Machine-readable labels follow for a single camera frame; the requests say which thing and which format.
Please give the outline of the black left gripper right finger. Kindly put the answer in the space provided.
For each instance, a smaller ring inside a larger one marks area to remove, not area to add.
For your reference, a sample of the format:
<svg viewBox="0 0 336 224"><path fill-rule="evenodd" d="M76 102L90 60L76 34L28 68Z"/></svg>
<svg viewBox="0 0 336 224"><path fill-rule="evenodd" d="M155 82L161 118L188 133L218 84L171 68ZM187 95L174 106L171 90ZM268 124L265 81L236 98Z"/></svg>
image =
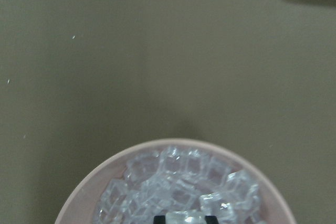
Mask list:
<svg viewBox="0 0 336 224"><path fill-rule="evenodd" d="M218 219L216 216L205 216L205 221L207 224L218 224Z"/></svg>

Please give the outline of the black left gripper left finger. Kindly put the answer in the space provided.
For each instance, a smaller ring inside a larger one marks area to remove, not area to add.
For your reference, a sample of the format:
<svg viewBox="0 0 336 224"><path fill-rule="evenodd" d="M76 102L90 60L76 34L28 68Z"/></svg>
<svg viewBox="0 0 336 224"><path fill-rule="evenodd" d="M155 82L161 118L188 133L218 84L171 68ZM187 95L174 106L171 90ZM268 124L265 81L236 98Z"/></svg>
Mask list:
<svg viewBox="0 0 336 224"><path fill-rule="evenodd" d="M165 215L154 216L153 224L165 224Z"/></svg>

